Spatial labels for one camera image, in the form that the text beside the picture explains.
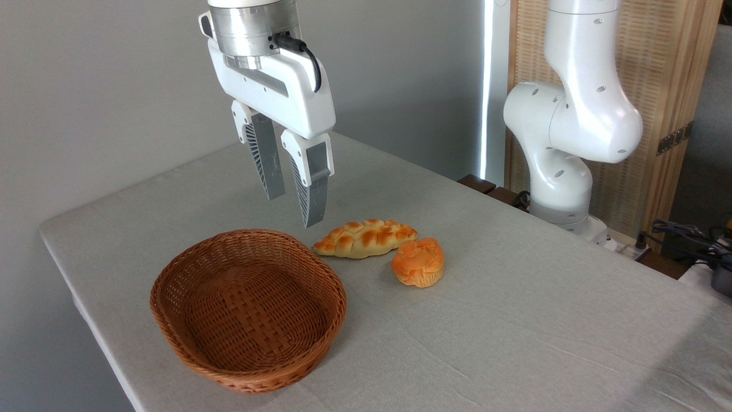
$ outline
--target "table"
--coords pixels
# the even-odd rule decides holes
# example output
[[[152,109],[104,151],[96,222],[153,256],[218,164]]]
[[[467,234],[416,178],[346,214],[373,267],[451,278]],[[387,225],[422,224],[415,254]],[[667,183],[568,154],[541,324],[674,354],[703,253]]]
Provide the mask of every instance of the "table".
[[[732,410],[732,308],[445,177],[332,141],[326,217],[309,229],[291,178],[266,201],[243,145],[41,226],[138,411]],[[439,239],[445,277],[418,290],[394,278],[391,254],[325,258],[348,314],[301,382],[237,394],[189,371],[160,333],[150,288],[188,246],[245,227],[312,245],[366,218]]]

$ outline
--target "brown woven basket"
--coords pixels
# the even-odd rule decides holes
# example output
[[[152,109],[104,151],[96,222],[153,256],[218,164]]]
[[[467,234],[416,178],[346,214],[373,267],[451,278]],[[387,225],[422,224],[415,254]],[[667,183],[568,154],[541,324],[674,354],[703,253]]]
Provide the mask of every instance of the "brown woven basket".
[[[150,307],[190,369],[234,391],[264,393],[318,366],[343,324],[346,293],[295,238],[236,230],[173,259]]]

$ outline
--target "round bun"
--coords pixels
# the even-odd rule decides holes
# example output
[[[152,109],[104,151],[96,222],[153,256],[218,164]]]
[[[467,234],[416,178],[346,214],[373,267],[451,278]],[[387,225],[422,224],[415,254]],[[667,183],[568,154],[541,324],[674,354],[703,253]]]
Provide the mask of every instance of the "round bun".
[[[445,255],[434,238],[411,240],[397,250],[392,270],[399,282],[408,286],[429,287],[444,275]]]

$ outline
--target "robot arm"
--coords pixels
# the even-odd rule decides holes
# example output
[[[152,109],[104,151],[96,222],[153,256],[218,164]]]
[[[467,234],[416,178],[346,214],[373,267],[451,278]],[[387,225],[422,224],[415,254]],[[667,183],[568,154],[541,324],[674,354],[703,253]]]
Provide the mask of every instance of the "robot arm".
[[[221,87],[234,102],[241,143],[249,145],[268,198],[285,193],[272,121],[285,127],[303,222],[325,213],[334,173],[328,131],[335,111],[325,69],[301,40],[295,0],[209,0],[199,16]]]
[[[615,67],[621,0],[550,0],[544,54],[563,87],[518,84],[504,119],[529,163],[531,214],[604,243],[589,216],[592,176],[580,157],[618,163],[638,146],[643,123]]]

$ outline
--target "golden crust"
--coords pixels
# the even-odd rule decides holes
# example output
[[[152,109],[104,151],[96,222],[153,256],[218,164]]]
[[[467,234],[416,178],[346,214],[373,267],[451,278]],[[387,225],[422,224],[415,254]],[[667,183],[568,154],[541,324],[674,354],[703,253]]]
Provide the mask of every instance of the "golden crust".
[[[434,238],[409,241],[399,247],[392,270],[399,282],[429,287],[444,275],[445,255]]]
[[[417,239],[417,231],[409,225],[369,219],[363,223],[348,222],[333,229],[313,246],[313,250],[322,256],[363,259],[389,253],[414,239]]]

